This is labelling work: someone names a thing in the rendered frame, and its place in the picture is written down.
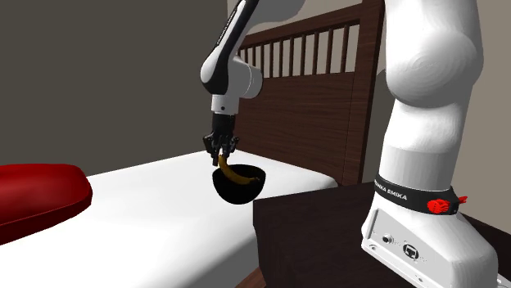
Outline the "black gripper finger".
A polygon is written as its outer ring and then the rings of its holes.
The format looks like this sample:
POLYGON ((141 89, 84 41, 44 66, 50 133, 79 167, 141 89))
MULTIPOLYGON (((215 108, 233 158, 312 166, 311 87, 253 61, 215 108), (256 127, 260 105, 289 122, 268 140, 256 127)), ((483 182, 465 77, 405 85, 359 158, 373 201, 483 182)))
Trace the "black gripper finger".
POLYGON ((223 143, 223 157, 228 158, 236 150, 239 138, 236 136, 226 137, 223 143))
POLYGON ((218 165, 218 145, 215 141, 215 137, 213 134, 206 135, 202 138, 204 143, 206 152, 210 155, 212 159, 212 165, 218 165))

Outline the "dark brown robot stand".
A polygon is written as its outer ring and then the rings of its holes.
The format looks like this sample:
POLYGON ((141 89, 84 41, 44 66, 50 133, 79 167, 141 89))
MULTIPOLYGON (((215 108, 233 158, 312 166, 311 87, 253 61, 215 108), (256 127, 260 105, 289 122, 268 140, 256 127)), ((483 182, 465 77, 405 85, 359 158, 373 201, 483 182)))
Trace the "dark brown robot stand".
POLYGON ((415 288, 363 251, 371 182, 255 200, 266 288, 415 288))

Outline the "yellow banana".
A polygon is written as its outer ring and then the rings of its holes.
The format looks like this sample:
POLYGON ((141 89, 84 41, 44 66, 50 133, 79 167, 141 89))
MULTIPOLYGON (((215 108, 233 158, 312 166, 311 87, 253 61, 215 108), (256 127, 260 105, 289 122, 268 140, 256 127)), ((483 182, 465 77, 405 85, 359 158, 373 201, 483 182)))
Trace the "yellow banana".
POLYGON ((235 173, 234 170, 228 165, 227 158, 223 155, 219 155, 218 157, 218 166, 228 180, 238 185, 248 185, 259 181, 258 178, 244 177, 235 173))

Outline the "red cushion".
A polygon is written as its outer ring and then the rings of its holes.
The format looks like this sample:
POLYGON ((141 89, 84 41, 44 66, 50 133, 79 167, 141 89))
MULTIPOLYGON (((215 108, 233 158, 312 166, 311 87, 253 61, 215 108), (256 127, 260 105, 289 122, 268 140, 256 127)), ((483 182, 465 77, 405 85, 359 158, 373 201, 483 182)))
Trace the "red cushion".
POLYGON ((77 166, 0 165, 0 245, 73 218, 92 198, 93 189, 77 166))

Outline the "black bowl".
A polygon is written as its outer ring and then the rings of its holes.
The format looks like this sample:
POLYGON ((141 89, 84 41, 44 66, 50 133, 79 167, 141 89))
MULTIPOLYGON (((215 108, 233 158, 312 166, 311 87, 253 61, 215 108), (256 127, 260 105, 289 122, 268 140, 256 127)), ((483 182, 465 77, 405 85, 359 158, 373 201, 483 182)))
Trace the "black bowl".
POLYGON ((234 173, 248 178, 258 178, 258 181, 246 185, 229 180, 221 169, 212 173, 212 181, 217 194, 233 205, 244 205, 252 202, 263 190, 266 173, 263 169, 249 164, 231 165, 234 173))

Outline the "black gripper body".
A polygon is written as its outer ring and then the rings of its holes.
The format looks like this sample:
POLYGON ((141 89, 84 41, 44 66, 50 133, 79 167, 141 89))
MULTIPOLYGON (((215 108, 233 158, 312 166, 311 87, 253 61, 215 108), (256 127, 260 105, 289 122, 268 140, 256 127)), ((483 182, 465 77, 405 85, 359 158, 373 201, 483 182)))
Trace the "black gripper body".
POLYGON ((233 139, 235 127, 235 115, 213 114, 212 117, 212 138, 215 147, 228 145, 233 139))

